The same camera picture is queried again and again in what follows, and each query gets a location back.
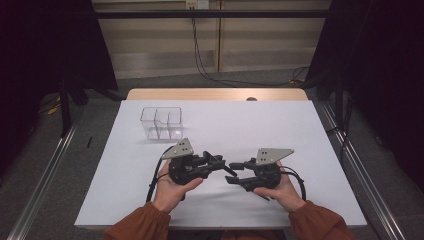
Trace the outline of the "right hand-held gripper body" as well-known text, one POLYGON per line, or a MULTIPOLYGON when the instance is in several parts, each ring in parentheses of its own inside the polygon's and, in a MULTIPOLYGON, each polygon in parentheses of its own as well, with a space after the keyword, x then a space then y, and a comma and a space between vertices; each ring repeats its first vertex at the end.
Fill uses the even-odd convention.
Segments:
POLYGON ((253 191, 258 187, 275 188, 281 179, 277 162, 293 153, 293 149, 259 148, 255 158, 243 163, 243 167, 252 170, 255 176, 240 179, 239 185, 246 191, 253 191))

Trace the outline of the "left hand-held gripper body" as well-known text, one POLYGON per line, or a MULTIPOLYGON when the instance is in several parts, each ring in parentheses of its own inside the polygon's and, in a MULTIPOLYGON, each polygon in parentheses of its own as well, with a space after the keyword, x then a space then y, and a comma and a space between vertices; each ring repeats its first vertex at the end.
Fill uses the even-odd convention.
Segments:
POLYGON ((206 165, 206 159, 194 154, 188 138, 184 138, 167 149, 161 156, 169 160, 169 176, 179 185, 186 185, 196 178, 203 178, 201 167, 206 165))

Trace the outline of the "thick black makeup brush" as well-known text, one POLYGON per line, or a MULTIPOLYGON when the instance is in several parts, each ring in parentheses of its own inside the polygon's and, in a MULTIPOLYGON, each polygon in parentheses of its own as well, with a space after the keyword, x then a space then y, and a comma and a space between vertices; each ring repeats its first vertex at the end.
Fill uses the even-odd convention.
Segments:
MULTIPOLYGON (((203 156, 206 155, 206 154, 212 155, 208 151, 204 151, 203 152, 203 156)), ((227 166, 227 168, 224 171, 226 171, 227 173, 229 173, 231 176, 237 177, 237 173, 234 170, 230 169, 230 167, 228 167, 228 166, 227 166)))

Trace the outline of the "person's left hand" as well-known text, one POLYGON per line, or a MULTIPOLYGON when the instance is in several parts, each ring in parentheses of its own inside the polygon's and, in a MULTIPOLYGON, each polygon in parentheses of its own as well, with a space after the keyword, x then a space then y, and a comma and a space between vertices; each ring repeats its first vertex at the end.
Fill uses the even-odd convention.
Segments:
POLYGON ((197 188, 202 182, 202 178, 196 178, 185 185, 175 183, 169 177, 169 164, 167 160, 165 165, 158 173, 157 187, 153 205, 160 211, 169 214, 183 199, 184 195, 197 188))

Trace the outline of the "person's right hand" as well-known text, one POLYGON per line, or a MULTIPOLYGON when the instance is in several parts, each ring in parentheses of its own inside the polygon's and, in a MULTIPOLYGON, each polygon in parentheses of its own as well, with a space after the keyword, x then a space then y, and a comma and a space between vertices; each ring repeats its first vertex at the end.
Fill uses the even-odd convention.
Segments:
POLYGON ((278 162, 277 165, 283 172, 280 183, 274 189, 259 187, 255 188, 253 192, 259 196, 275 199, 288 213, 295 212, 302 208, 306 204, 306 201, 297 193, 289 176, 285 174, 281 162, 278 162))

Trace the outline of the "white table cover sheet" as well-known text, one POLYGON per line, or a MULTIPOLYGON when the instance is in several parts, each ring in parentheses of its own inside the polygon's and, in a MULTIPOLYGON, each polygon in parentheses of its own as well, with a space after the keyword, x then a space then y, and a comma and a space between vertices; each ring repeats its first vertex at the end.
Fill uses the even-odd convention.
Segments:
MULTIPOLYGON (((143 109, 159 107, 153 100, 122 102, 76 226, 111 226, 144 204, 149 184, 166 141, 147 139, 143 109)), ((339 215, 350 226, 366 220, 310 101, 179 101, 183 135, 195 153, 208 151, 228 162, 244 162, 260 148, 285 148, 283 164, 303 179, 313 203, 339 215)), ((286 211, 212 173, 171 213, 179 230, 277 229, 289 225, 286 211)))

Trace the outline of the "clear plastic organizer box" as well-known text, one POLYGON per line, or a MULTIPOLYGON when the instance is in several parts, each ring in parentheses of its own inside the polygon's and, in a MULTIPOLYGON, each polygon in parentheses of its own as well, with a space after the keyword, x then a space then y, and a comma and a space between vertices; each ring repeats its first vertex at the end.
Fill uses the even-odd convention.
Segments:
POLYGON ((180 107, 145 107, 140 121, 148 140, 180 140, 183 119, 180 107))

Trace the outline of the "black metal stand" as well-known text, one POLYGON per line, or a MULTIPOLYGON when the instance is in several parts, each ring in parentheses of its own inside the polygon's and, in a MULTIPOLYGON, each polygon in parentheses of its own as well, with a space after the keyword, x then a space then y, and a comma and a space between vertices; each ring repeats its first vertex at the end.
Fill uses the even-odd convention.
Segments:
POLYGON ((343 79, 340 73, 337 75, 335 90, 335 117, 338 129, 343 130, 343 79))
POLYGON ((70 107, 69 107, 69 95, 68 95, 65 79, 62 79, 60 82, 59 94, 60 94, 60 106, 61 106, 61 115, 62 115, 61 136, 64 137, 68 133, 72 124, 70 107))

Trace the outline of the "black horizontal crossbar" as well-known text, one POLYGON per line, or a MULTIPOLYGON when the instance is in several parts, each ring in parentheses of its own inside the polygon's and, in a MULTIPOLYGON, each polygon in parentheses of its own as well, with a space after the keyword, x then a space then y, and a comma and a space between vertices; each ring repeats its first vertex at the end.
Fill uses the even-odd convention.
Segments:
POLYGON ((327 18, 328 10, 143 10, 97 11, 99 19, 151 18, 327 18))

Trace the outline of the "black curtain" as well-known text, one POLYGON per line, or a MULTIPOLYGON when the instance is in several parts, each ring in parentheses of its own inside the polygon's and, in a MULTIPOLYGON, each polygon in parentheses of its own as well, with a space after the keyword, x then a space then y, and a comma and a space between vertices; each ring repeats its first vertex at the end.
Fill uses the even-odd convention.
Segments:
POLYGON ((62 82, 118 88, 92 0, 0 0, 0 176, 62 82))
POLYGON ((331 0, 307 80, 342 85, 424 192, 424 0, 331 0))

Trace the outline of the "aluminium floor rail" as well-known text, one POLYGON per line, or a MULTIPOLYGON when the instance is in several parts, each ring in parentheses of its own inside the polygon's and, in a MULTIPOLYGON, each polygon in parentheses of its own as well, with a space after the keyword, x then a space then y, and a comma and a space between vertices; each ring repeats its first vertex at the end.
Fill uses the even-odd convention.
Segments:
POLYGON ((390 240, 406 240, 395 217, 387 206, 385 200, 382 198, 379 190, 371 179, 370 174, 362 163, 356 149, 349 140, 347 133, 343 131, 340 125, 336 122, 336 116, 333 109, 328 103, 323 104, 322 109, 341 145, 340 162, 343 162, 342 157, 345 156, 347 162, 351 165, 355 172, 362 189, 365 191, 365 194, 372 205, 379 222, 382 224, 387 237, 390 240))
POLYGON ((77 108, 76 113, 71 118, 72 122, 70 124, 70 127, 65 132, 65 134, 60 137, 60 140, 55 148, 53 155, 50 157, 46 169, 44 170, 29 200, 21 211, 17 221, 12 227, 12 230, 8 235, 7 240, 26 239, 27 234, 35 220, 35 217, 37 216, 37 213, 46 197, 47 191, 50 188, 52 179, 56 174, 63 157, 66 154, 66 151, 73 139, 77 126, 85 110, 85 106, 77 108))

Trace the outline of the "white wall outlet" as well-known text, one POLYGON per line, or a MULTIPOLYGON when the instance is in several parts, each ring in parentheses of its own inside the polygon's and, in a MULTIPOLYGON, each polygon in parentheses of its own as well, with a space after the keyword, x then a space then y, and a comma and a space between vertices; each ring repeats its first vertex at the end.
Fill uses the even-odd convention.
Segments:
POLYGON ((189 10, 208 10, 209 0, 185 0, 186 8, 189 10))

